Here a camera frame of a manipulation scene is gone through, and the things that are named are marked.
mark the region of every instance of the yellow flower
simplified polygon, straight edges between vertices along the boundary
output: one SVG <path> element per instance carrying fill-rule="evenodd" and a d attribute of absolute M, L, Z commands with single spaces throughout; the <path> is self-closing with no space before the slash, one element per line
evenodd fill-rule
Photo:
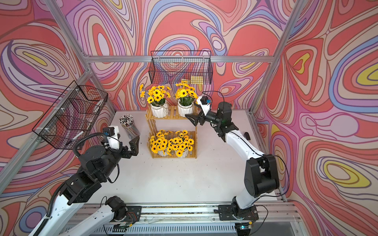
<path fill-rule="evenodd" d="M 153 153 L 158 153 L 158 147 L 156 147 L 156 146 L 152 146 L 151 147 L 151 151 L 153 152 Z"/>
<path fill-rule="evenodd" d="M 188 92 L 185 89 L 181 89 L 179 90 L 178 94 L 180 97 L 186 97 L 186 95 L 188 95 Z"/>
<path fill-rule="evenodd" d="M 147 102 L 148 102 L 148 103 L 151 103 L 151 102 L 153 102 L 153 101 L 155 101 L 155 98 L 153 98 L 152 96 L 149 96 L 149 97 L 147 98 Z"/>
<path fill-rule="evenodd" d="M 155 101 L 157 101 L 157 102 L 161 100 L 161 95 L 160 94 L 154 95 L 153 97 L 154 97 Z"/>
<path fill-rule="evenodd" d="M 182 157 L 182 156 L 183 156 L 183 151 L 178 150 L 178 151 L 176 152 L 176 155 L 177 155 L 178 157 Z"/>
<path fill-rule="evenodd" d="M 191 91 L 190 89 L 187 89 L 186 90 L 188 92 L 188 94 L 191 96 L 191 97 L 194 97 L 194 98 L 198 98 L 197 94 L 193 91 Z"/>
<path fill-rule="evenodd" d="M 153 90 L 153 94 L 154 95 L 161 95 L 162 92 L 160 90 L 155 89 L 155 90 Z"/>

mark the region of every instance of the black cable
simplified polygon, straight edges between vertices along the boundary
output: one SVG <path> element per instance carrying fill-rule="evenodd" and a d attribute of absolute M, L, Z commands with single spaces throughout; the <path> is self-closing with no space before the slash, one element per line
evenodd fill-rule
<path fill-rule="evenodd" d="M 266 218 L 268 217 L 268 214 L 269 214 L 268 209 L 264 205 L 255 205 L 255 206 L 262 206 L 262 207 L 264 207 L 266 209 L 266 216 L 265 216 L 265 219 L 262 221 L 261 225 L 259 226 L 259 228 L 255 232 L 250 233 L 250 235 L 256 233 L 261 228 L 261 226 L 264 224 L 264 222 L 265 222 L 265 220 L 266 220 Z"/>
<path fill-rule="evenodd" d="M 116 177 L 116 179 L 112 182 L 111 180 L 110 180 L 110 178 L 108 177 L 108 181 L 112 184 L 112 183 L 114 183 L 114 182 L 116 182 L 117 181 L 117 179 L 118 179 L 118 176 L 119 176 L 119 164 L 117 164 L 117 169 L 118 169 L 118 174 L 117 174 L 117 177 Z"/>
<path fill-rule="evenodd" d="M 53 193 L 53 195 L 51 196 L 51 199 L 50 199 L 50 202 L 48 204 L 48 208 L 47 208 L 47 212 L 46 212 L 46 217 L 50 217 L 51 216 L 51 211 L 53 210 L 53 207 L 54 207 L 54 202 L 55 202 L 55 199 L 56 199 L 56 196 L 58 195 L 60 189 L 63 187 L 63 185 L 67 182 L 64 181 L 63 183 L 61 183 L 61 185 L 59 185 L 59 187 L 57 187 L 57 189 L 55 190 L 55 192 Z M 47 224 L 49 219 L 44 219 L 42 221 L 42 223 L 39 225 L 38 229 L 36 230 L 36 232 L 33 234 L 33 236 L 38 236 L 41 231 L 43 230 L 43 228 L 45 227 L 45 225 Z"/>
<path fill-rule="evenodd" d="M 102 201 L 104 200 L 104 198 L 106 198 L 105 202 L 108 200 L 108 197 L 107 197 L 107 196 L 104 196 L 104 197 L 101 199 L 100 208 L 101 208 Z M 104 231 L 105 231 L 106 235 L 109 236 L 109 235 L 108 235 L 108 232 L 106 232 L 105 225 L 102 225 L 102 227 L 104 228 Z"/>
<path fill-rule="evenodd" d="M 82 139 L 76 141 L 76 142 L 74 143 L 73 147 L 72 147 L 72 151 L 73 151 L 73 153 L 74 153 L 77 157 L 79 157 L 81 154 L 79 153 L 79 151 L 77 150 L 77 148 L 80 146 L 80 144 L 83 143 L 83 142 L 85 142 L 85 141 L 87 141 L 88 139 L 93 138 L 93 137 L 96 137 L 96 136 L 105 136 L 105 137 L 106 137 L 106 134 L 101 133 L 101 132 L 97 132 L 97 133 L 93 133 L 93 134 L 87 135 L 87 136 L 85 136 L 84 138 L 82 138 Z"/>
<path fill-rule="evenodd" d="M 239 138 L 241 138 L 239 135 L 237 135 L 236 133 L 230 131 L 231 133 L 233 133 L 234 135 L 238 136 Z M 255 152 L 242 138 L 241 140 L 257 155 L 261 156 L 261 157 L 264 157 L 262 155 L 260 155 L 259 153 Z M 277 195 L 277 196 L 272 196 L 272 195 L 264 195 L 264 196 L 261 196 L 261 197 L 280 197 L 282 195 L 285 195 L 288 191 L 289 191 L 289 188 L 290 188 L 290 174 L 289 174 L 289 171 L 287 170 L 287 167 L 286 167 L 286 163 L 283 161 L 283 159 L 280 157 L 280 156 L 277 156 L 277 155 L 269 155 L 269 156 L 265 156 L 265 157 L 273 157 L 273 156 L 276 156 L 278 157 L 279 159 L 281 159 L 283 165 L 285 166 L 285 172 L 287 173 L 287 179 L 288 179 L 288 184 L 287 184 L 287 189 L 284 193 L 280 194 L 280 195 Z"/>

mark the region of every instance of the flower pot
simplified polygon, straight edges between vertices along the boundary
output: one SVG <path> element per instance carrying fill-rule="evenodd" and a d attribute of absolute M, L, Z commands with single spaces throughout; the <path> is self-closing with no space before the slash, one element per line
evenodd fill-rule
<path fill-rule="evenodd" d="M 186 156 L 188 155 L 188 153 L 189 153 L 189 151 L 188 151 L 188 149 L 186 148 L 185 151 L 183 152 L 183 155 L 180 156 L 180 157 L 178 157 L 178 158 L 186 158 Z"/>
<path fill-rule="evenodd" d="M 158 154 L 161 155 L 161 156 L 168 156 L 168 153 L 167 151 L 158 151 Z"/>
<path fill-rule="evenodd" d="M 168 115 L 168 103 L 165 102 L 162 106 L 151 105 L 151 111 L 156 118 L 163 118 Z"/>
<path fill-rule="evenodd" d="M 185 117 L 186 114 L 193 114 L 194 106 L 193 103 L 189 106 L 183 106 L 178 102 L 177 110 L 180 116 Z"/>

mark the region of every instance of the black mounting plate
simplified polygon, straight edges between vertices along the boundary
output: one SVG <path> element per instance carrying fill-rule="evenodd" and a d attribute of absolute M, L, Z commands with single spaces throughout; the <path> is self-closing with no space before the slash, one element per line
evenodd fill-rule
<path fill-rule="evenodd" d="M 127 215 L 126 218 L 121 222 L 138 222 L 141 217 L 141 206 L 126 206 Z"/>
<path fill-rule="evenodd" d="M 256 206 L 251 206 L 249 209 L 250 210 L 248 211 L 247 216 L 244 217 L 244 220 L 250 220 L 252 222 L 257 221 L 259 219 L 259 215 L 257 213 Z M 219 219 L 221 221 L 236 220 L 235 217 L 232 215 L 231 205 L 218 205 L 218 210 L 222 212 L 229 212 L 229 213 L 219 213 Z"/>

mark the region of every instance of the wooden shelf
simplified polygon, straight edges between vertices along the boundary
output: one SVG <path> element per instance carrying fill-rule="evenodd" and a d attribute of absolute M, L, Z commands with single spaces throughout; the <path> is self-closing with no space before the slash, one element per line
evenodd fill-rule
<path fill-rule="evenodd" d="M 197 107 L 194 106 L 194 114 L 198 114 Z M 186 120 L 186 117 L 182 117 L 179 115 L 177 111 L 177 106 L 169 106 L 168 107 L 168 115 L 166 115 L 163 118 L 156 118 L 152 115 L 151 106 L 148 107 L 147 114 L 146 114 L 147 120 Z"/>
<path fill-rule="evenodd" d="M 149 137 L 151 137 L 152 135 L 156 135 L 158 130 L 156 128 L 155 120 L 154 119 L 147 119 L 147 123 L 148 123 L 148 126 L 149 126 L 150 131 L 151 131 L 149 133 Z M 172 133 L 169 133 L 168 135 L 166 135 L 166 139 L 169 140 L 171 138 L 177 137 L 178 134 L 175 134 L 175 132 L 176 131 L 172 131 Z M 197 127 L 195 128 L 195 131 L 188 131 L 188 136 L 189 136 L 190 139 L 194 140 L 194 144 L 193 144 L 193 150 L 190 151 L 185 158 L 197 158 Z M 150 142 L 147 142 L 147 147 L 148 147 L 148 151 L 150 152 L 152 158 L 181 158 L 181 157 L 176 156 L 174 151 L 172 151 L 171 156 L 170 155 L 161 156 L 161 155 L 158 155 L 157 153 L 153 153 L 151 151 Z"/>

